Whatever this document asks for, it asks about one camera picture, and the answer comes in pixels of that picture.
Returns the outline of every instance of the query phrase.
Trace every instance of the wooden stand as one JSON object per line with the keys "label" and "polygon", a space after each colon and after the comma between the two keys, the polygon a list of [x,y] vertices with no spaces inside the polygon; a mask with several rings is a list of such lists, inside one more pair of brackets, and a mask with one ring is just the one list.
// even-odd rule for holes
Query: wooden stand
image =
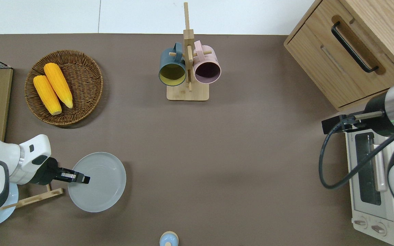
{"label": "wooden stand", "polygon": [[186,81],[178,86],[167,86],[167,99],[170,101],[207,101],[209,99],[209,84],[203,84],[194,79],[193,50],[194,30],[189,29],[188,3],[185,7],[185,27],[183,30],[183,46],[185,50]]}
{"label": "wooden stand", "polygon": [[2,207],[0,209],[6,209],[6,208],[9,208],[9,207],[16,207],[16,208],[23,207],[23,206],[28,205],[28,204],[32,204],[32,203],[35,203],[35,202],[38,202],[38,201],[42,201],[44,199],[48,199],[48,198],[53,197],[53,196],[57,196],[57,195],[63,194],[63,189],[62,188],[51,190],[51,187],[50,187],[49,184],[47,185],[47,190],[48,191],[45,192],[45,193],[42,193],[42,194],[39,194],[39,195],[35,195],[35,196],[31,196],[31,197],[19,200],[17,203],[4,206],[4,207]]}

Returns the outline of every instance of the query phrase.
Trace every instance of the oven window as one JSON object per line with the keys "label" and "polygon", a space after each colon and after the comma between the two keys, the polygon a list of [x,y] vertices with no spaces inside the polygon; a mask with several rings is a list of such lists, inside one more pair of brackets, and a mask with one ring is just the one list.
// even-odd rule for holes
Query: oven window
{"label": "oven window", "polygon": [[[373,148],[373,133],[355,135],[357,161],[370,153]],[[373,173],[373,160],[370,160],[359,172],[358,182],[360,187],[361,201],[373,205],[381,205],[381,194],[375,189],[375,177]]]}

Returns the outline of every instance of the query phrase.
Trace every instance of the plate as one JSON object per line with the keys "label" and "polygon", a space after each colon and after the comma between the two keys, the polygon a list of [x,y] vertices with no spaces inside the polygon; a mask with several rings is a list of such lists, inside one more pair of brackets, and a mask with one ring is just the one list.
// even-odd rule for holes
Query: plate
{"label": "plate", "polygon": [[[8,190],[8,198],[3,206],[15,204],[15,203],[17,203],[17,200],[19,198],[19,191],[17,190],[17,184],[9,183],[8,189],[9,189]],[[10,208],[0,210],[0,224],[2,222],[4,222],[7,218],[10,217],[10,215],[13,213],[15,208],[16,207],[10,207]]]}
{"label": "plate", "polygon": [[87,212],[101,212],[113,206],[126,186],[126,170],[113,154],[96,152],[83,157],[74,171],[91,177],[89,184],[71,182],[68,193],[74,204]]}
{"label": "plate", "polygon": [[[73,108],[63,103],[62,112],[51,115],[42,103],[33,84],[37,75],[45,75],[47,63],[59,65],[72,94]],[[31,112],[45,123],[70,126],[86,118],[97,107],[103,93],[103,74],[97,63],[76,50],[58,50],[40,59],[30,70],[25,81],[25,100]]]}

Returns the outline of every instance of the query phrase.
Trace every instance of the black cable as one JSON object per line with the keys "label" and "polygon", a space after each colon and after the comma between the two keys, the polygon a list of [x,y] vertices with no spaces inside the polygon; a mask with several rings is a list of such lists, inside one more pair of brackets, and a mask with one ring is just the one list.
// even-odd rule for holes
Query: black cable
{"label": "black cable", "polygon": [[320,150],[320,156],[319,156],[319,177],[320,177],[320,181],[322,182],[322,185],[327,189],[340,188],[341,186],[346,184],[349,181],[349,179],[351,179],[356,173],[358,173],[374,156],[376,156],[381,150],[383,150],[387,145],[389,145],[391,142],[394,141],[394,134],[393,134],[388,139],[386,139],[383,143],[381,143],[377,148],[375,148],[372,152],[367,154],[361,161],[359,161],[358,165],[354,169],[352,169],[352,171],[350,171],[346,176],[344,176],[344,178],[342,178],[340,181],[338,181],[337,183],[335,183],[333,185],[328,185],[323,178],[323,156],[325,153],[326,145],[329,141],[329,138],[331,137],[331,135],[335,131],[337,131],[339,128],[341,128],[348,121],[351,121],[354,119],[355,119],[355,117],[349,117],[349,118],[346,118],[346,119],[340,121],[339,123],[337,123],[331,129],[331,131],[326,135],[326,138],[323,142],[322,149]]}

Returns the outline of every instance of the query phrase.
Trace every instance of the mug handle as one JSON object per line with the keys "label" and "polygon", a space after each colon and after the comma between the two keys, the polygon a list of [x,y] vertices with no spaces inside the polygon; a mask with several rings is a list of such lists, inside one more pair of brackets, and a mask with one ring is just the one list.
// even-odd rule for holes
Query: mug handle
{"label": "mug handle", "polygon": [[175,42],[173,50],[175,52],[174,62],[180,63],[180,60],[182,59],[182,44]]}
{"label": "mug handle", "polygon": [[197,57],[200,61],[205,60],[205,54],[203,54],[203,47],[201,46],[200,40],[194,42],[194,46],[196,47]]}

